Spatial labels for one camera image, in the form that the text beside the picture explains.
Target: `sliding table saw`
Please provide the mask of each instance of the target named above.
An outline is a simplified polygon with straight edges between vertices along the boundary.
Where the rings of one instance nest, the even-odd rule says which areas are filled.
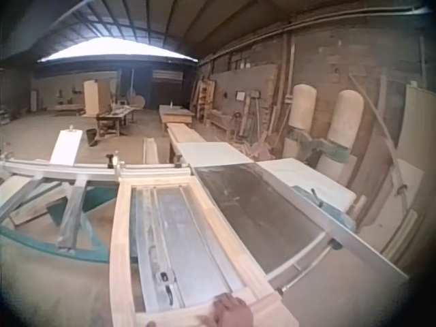
[[[224,292],[250,305],[255,326],[297,326],[279,294],[331,247],[345,247],[386,283],[407,280],[354,234],[345,212],[355,195],[319,172],[294,159],[255,163],[224,142],[178,144],[177,150],[185,162],[177,168],[125,165],[117,157],[113,168],[4,157],[0,223],[23,201],[37,199],[41,185],[68,183],[58,243],[21,243],[98,262],[92,251],[76,249],[78,230],[91,228],[82,206],[90,188],[118,187],[106,254],[114,326],[209,326],[212,302]],[[20,179],[13,191],[5,186],[8,177]],[[4,225],[0,233],[18,240]],[[136,312],[133,302],[136,262],[145,312]]]

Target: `concrete floor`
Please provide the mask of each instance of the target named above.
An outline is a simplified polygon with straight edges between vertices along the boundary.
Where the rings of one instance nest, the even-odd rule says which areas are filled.
[[[12,144],[15,158],[48,160],[59,130],[71,124],[79,129],[95,127],[93,119],[43,113],[6,125],[3,137]],[[199,123],[194,128],[209,142],[225,140],[222,131]],[[136,122],[128,125],[125,133],[129,136],[106,136],[93,148],[87,146],[84,136],[76,162],[106,163],[106,153],[119,151],[122,160],[140,164],[144,137],[156,139],[159,160],[168,162],[169,138],[161,130],[157,112],[137,112]],[[103,215],[90,218],[107,245],[113,210],[111,204]],[[20,231],[53,240],[58,229],[43,218],[24,225]],[[111,325],[107,264],[53,257],[4,238],[0,241],[2,290],[27,321],[35,326]],[[132,281],[136,307],[143,309],[135,266]],[[371,269],[343,249],[331,251],[285,294],[283,301],[302,327],[370,326],[371,321],[389,312],[387,303],[394,294]]]
[[[121,160],[126,163],[142,164],[144,138],[155,138],[159,161],[162,164],[168,163],[170,138],[161,128],[158,111],[137,110],[134,118],[134,123],[128,123],[122,129],[124,136],[107,135],[92,148],[88,147],[86,135],[83,133],[76,163],[104,164],[108,162],[106,154],[118,151]],[[70,125],[83,131],[97,127],[93,118],[41,112],[3,126],[3,139],[8,143],[7,151],[13,151],[17,159],[50,160],[59,131],[68,129]],[[208,142],[225,140],[225,133],[215,127],[194,122],[193,128]]]

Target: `finger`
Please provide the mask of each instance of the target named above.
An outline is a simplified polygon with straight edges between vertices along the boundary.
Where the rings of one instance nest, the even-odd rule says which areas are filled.
[[[231,310],[236,309],[237,307],[239,307],[239,302],[237,299],[235,299],[235,297],[233,297],[233,295],[226,293],[225,297],[229,300],[229,302],[231,303]]]
[[[213,303],[214,312],[213,312],[213,318],[216,322],[218,322],[221,317],[223,316],[223,313],[225,311],[225,307],[223,303],[220,300],[217,300]]]
[[[232,310],[234,307],[233,302],[230,300],[230,294],[224,293],[217,297],[217,300],[220,301],[227,310]]]
[[[236,301],[238,301],[239,305],[242,307],[248,307],[247,303],[242,298],[236,298]]]

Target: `hand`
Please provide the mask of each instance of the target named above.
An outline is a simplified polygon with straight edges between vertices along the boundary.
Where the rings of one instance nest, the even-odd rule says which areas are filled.
[[[253,314],[240,298],[224,293],[217,297],[213,306],[218,327],[253,327]]]

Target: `workbench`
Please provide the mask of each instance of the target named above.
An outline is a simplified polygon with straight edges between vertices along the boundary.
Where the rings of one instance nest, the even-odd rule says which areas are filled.
[[[161,117],[162,129],[165,130],[165,126],[168,123],[184,123],[188,126],[192,126],[192,117],[194,114],[187,109],[180,106],[159,106],[159,115]]]
[[[120,109],[113,110],[112,112],[100,114],[95,117],[97,121],[97,132],[98,136],[101,136],[102,121],[112,121],[115,122],[116,136],[121,135],[121,124],[126,126],[127,115],[131,114],[131,122],[134,122],[134,112],[135,108],[124,107]]]

